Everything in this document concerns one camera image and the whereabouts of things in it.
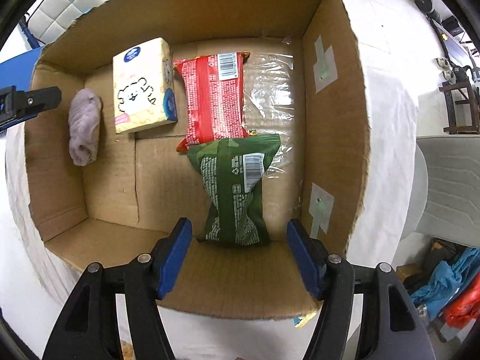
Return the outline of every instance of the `green snack bag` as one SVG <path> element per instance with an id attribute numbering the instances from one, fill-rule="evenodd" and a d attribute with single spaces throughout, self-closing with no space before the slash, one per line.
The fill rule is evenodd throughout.
<path id="1" fill-rule="evenodd" d="M 225 138 L 192 146 L 187 156 L 212 199 L 203 235 L 229 245 L 270 241 L 262 208 L 262 176 L 280 147 L 278 134 Z"/>

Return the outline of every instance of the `pink label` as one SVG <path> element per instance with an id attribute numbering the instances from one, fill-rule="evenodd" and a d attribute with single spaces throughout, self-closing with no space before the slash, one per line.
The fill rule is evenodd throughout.
<path id="1" fill-rule="evenodd" d="M 128 114 L 122 114 L 115 118 L 115 125 L 124 123 L 124 122 L 129 122 L 129 121 L 130 121 L 130 116 L 128 116 Z"/>

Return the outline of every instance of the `red cloth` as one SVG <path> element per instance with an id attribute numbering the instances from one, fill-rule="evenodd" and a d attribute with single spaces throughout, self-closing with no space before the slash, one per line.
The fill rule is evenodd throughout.
<path id="1" fill-rule="evenodd" d="M 443 317 L 450 327 L 463 329 L 471 319 L 480 315 L 480 273 L 467 289 L 443 309 Z"/>
<path id="2" fill-rule="evenodd" d="M 222 138 L 244 138 L 243 59 L 247 52 L 228 52 L 174 61 L 183 77 L 188 102 L 188 130 L 178 152 Z"/>

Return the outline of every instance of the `metal screw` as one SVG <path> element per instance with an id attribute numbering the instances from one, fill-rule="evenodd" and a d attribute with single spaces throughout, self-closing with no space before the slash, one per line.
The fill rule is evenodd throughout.
<path id="1" fill-rule="evenodd" d="M 342 261 L 342 258 L 338 254 L 330 254 L 328 256 L 328 261 L 333 264 L 338 264 L 340 261 Z"/>
<path id="2" fill-rule="evenodd" d="M 378 267 L 382 272 L 385 272 L 386 274 L 392 270 L 392 267 L 390 266 L 390 264 L 387 264 L 386 262 L 381 262 Z"/>
<path id="3" fill-rule="evenodd" d="M 152 259 L 152 256 L 150 256 L 148 253 L 141 254 L 138 256 L 137 260 L 139 263 L 147 263 Z"/>
<path id="4" fill-rule="evenodd" d="M 87 270 L 88 272 L 90 273 L 95 273 L 96 271 L 98 271 L 100 269 L 100 264 L 97 263 L 97 262 L 93 262 L 91 263 L 88 267 L 87 267 Z"/>

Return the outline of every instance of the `white tape patch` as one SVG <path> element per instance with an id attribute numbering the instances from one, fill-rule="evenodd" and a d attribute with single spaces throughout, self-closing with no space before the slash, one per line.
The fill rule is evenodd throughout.
<path id="1" fill-rule="evenodd" d="M 313 66 L 313 75 L 315 76 L 315 90 L 316 93 L 318 93 L 336 81 L 338 73 L 333 55 L 333 47 L 330 46 L 327 51 L 325 51 L 323 49 L 321 36 L 319 36 L 315 42 L 315 53 L 317 55 L 317 62 Z"/>
<path id="2" fill-rule="evenodd" d="M 314 183 L 311 184 L 310 207 L 308 210 L 310 215 L 313 216 L 310 230 L 311 238 L 318 238 L 319 228 L 327 234 L 334 200 L 334 197 L 327 191 Z"/>

